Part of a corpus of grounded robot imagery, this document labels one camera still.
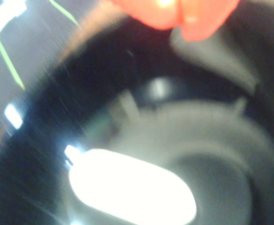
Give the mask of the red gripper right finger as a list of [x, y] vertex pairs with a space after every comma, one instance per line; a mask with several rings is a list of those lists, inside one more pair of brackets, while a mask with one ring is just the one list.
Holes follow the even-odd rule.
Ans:
[[238, 6], [238, 0], [182, 0], [182, 36], [187, 41], [209, 38]]

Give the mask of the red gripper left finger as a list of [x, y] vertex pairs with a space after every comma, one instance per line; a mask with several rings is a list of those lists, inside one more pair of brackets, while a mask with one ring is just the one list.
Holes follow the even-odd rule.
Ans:
[[178, 0], [114, 0], [130, 17], [157, 30], [167, 30], [180, 23]]

